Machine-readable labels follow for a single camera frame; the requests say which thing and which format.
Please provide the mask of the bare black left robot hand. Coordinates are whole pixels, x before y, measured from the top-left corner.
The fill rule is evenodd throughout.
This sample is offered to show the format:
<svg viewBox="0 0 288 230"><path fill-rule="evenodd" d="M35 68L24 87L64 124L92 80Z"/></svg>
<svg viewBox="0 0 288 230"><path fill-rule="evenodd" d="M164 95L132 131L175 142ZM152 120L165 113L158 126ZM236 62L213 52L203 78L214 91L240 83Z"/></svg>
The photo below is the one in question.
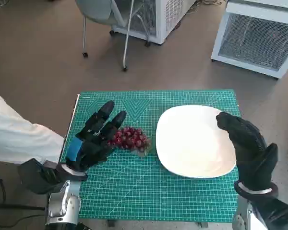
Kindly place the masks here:
<svg viewBox="0 0 288 230"><path fill-rule="evenodd" d="M112 100L106 102L72 138L65 158L69 168L85 172L93 165L106 161L114 151L110 141L126 118L126 112L121 111L112 120L108 120L114 106Z"/></svg>

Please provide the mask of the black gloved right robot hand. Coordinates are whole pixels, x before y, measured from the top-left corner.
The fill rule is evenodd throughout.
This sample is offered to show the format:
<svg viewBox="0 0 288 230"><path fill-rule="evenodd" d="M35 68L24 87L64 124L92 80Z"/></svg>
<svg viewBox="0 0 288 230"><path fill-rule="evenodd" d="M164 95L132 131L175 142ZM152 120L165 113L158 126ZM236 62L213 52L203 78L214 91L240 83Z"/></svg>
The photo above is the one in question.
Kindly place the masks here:
<svg viewBox="0 0 288 230"><path fill-rule="evenodd" d="M220 112L216 120L235 148L239 182L252 191L272 188L272 172L278 162L277 144L267 145L260 130L241 117Z"/></svg>

